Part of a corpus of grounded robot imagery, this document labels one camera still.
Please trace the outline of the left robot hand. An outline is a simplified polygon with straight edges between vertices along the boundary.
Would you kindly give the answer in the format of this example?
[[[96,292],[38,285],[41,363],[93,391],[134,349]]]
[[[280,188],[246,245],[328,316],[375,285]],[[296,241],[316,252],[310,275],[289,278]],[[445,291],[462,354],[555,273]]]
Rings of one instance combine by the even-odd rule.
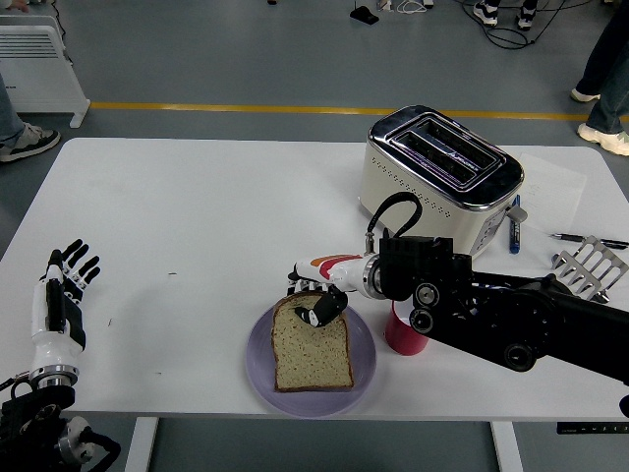
[[[86,348],[80,304],[89,284],[99,275],[99,257],[85,259],[89,245],[81,239],[65,250],[52,251],[45,274],[34,287],[31,341],[34,358],[30,379],[79,374],[78,358]]]

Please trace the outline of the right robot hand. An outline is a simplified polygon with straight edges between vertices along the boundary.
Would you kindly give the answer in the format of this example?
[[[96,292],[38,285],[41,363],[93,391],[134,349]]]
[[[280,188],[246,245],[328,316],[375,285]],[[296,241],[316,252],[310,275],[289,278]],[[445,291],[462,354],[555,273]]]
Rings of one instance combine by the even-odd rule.
[[[322,327],[338,318],[348,305],[347,292],[368,295],[370,283],[366,271],[369,259],[360,255],[335,255],[313,260],[299,260],[288,274],[288,294],[316,292],[321,296],[312,308],[301,302],[296,315],[308,325]]]

